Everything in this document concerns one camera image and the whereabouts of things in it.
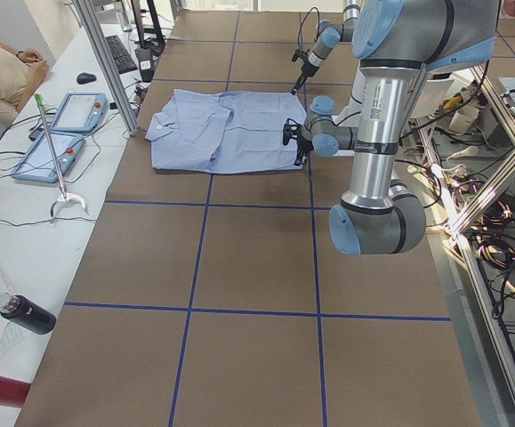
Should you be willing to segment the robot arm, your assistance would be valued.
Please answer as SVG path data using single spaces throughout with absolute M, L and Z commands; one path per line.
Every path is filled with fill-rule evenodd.
M 426 229 L 424 208 L 394 173 L 403 126 L 427 77 L 477 66 L 495 47 L 497 1 L 347 1 L 343 22 L 322 21 L 302 60 L 312 77 L 330 52 L 348 42 L 364 78 L 358 126 L 333 121 L 334 102 L 318 96 L 301 124 L 287 121 L 284 141 L 297 144 L 296 163 L 310 153 L 354 153 L 349 188 L 329 213 L 336 249 L 343 254 L 400 254 Z
M 321 20 L 320 16 L 318 16 L 315 44 L 311 49 L 304 50 L 302 48 L 300 44 L 302 30 L 299 29 L 297 48 L 291 61 L 302 60 L 302 66 L 301 74 L 291 90 L 292 95 L 296 95 L 300 91 L 309 77 L 316 75 L 332 50 L 339 43 L 351 41 L 360 15 L 362 1 L 350 0 L 344 1 L 342 4 L 343 21 L 341 24 L 335 24 L 330 20 Z

